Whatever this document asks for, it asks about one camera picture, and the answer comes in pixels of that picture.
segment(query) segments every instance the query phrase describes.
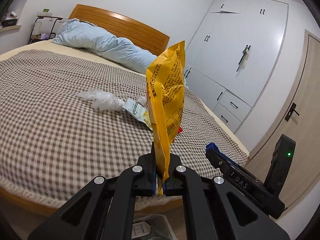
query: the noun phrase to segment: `mattress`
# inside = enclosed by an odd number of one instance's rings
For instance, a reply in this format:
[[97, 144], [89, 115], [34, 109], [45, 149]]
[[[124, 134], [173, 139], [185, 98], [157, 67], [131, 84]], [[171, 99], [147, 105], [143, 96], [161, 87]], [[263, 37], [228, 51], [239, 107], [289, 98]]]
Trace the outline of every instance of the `mattress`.
[[[59, 208], [95, 176], [118, 176], [150, 151], [152, 132], [143, 123], [126, 112], [97, 112], [76, 97], [89, 88], [143, 95], [144, 75], [49, 41], [10, 51], [0, 60], [0, 185], [9, 193]], [[204, 156], [207, 143], [215, 142], [240, 165], [248, 156], [217, 119], [186, 89], [184, 131], [171, 152], [208, 178], [219, 170]], [[140, 198], [137, 209], [167, 201]]]

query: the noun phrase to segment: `metal bolt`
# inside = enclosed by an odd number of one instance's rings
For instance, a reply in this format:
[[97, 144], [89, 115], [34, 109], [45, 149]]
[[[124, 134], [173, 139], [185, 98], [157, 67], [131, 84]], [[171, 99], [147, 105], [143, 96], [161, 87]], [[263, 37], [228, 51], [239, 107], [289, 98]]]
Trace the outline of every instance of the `metal bolt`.
[[103, 177], [96, 177], [94, 179], [95, 184], [101, 184], [104, 182], [104, 178]]
[[134, 166], [134, 167], [132, 168], [132, 170], [133, 170], [134, 172], [140, 172], [140, 171], [142, 171], [142, 167], [141, 167], [141, 166]]
[[176, 167], [176, 170], [179, 172], [185, 172], [187, 170], [187, 168], [183, 165], [179, 165]]
[[213, 181], [217, 184], [222, 184], [222, 183], [224, 183], [224, 178], [217, 176], [217, 177], [214, 177]]

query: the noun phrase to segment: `snack package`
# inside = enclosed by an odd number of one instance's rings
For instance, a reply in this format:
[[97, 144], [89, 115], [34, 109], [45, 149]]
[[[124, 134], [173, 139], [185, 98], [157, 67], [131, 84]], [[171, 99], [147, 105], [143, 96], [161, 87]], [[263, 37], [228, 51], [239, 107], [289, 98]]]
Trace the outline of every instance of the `snack package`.
[[147, 68], [147, 102], [157, 170], [162, 183], [169, 177], [170, 144], [180, 127], [183, 101], [185, 65], [184, 41], [166, 49]]
[[127, 110], [135, 119], [145, 123], [149, 127], [149, 129], [152, 130], [149, 113], [142, 105], [132, 100], [131, 98], [128, 98], [127, 102], [122, 107]]

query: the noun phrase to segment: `bed frame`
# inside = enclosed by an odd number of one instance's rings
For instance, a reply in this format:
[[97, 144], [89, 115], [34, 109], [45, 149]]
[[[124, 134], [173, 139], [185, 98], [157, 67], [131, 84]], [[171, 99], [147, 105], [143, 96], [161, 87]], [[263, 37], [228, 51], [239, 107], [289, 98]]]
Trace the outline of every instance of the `bed frame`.
[[[146, 49], [156, 56], [159, 56], [166, 49], [170, 38], [164, 33], [129, 17], [88, 5], [77, 4], [69, 17], [69, 19], [73, 18], [96, 24], [117, 37], [128, 38], [136, 46]], [[1, 198], [24, 210], [46, 217], [57, 210], [13, 195], [3, 188], [0, 188], [0, 200]], [[162, 213], [180, 206], [182, 206], [182, 199], [174, 199], [164, 205], [144, 208], [137, 214]]]
[[117, 37], [127, 38], [136, 46], [156, 56], [164, 52], [170, 38], [129, 17], [88, 5], [77, 4], [69, 17], [69, 19], [73, 18], [96, 24]]

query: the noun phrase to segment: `cream bed sheet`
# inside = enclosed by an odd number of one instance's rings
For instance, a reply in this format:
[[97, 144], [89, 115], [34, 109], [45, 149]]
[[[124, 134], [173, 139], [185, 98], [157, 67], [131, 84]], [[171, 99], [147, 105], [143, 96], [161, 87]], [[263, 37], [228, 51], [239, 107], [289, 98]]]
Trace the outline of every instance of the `cream bed sheet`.
[[[16, 48], [11, 51], [8, 51], [8, 52], [0, 55], [0, 61], [6, 60], [6, 59], [18, 54], [21, 51], [30, 50], [30, 49], [47, 50], [47, 51], [51, 51], [51, 52], [55, 52], [55, 53], [59, 53], [59, 54], [63, 54], [63, 55], [71, 56], [71, 57], [77, 57], [77, 58], [90, 60], [90, 61], [97, 62], [97, 63], [107, 64], [110, 66], [125, 69], [126, 71], [133, 72], [132, 70], [129, 70], [125, 67], [122, 67], [121, 65], [119, 65], [115, 62], [112, 62], [112, 61], [109, 61], [109, 60], [104, 59], [102, 57], [99, 57], [91, 52], [88, 52], [87, 50], [74, 49], [74, 48], [70, 48], [70, 47], [61, 46], [58, 44], [51, 43], [50, 40], [36, 42], [36, 43], [30, 44], [30, 45], [22, 46], [20, 48]], [[230, 136], [230, 138], [238, 144], [239, 148], [243, 152], [245, 152], [247, 154], [247, 156], [249, 156], [249, 151], [240, 142], [240, 140], [236, 137], [236, 135], [234, 135], [234, 133], [231, 132], [231, 130], [204, 103], [203, 103], [203, 105], [204, 105], [205, 109], [207, 110], [207, 112], [215, 119], [215, 121]]]

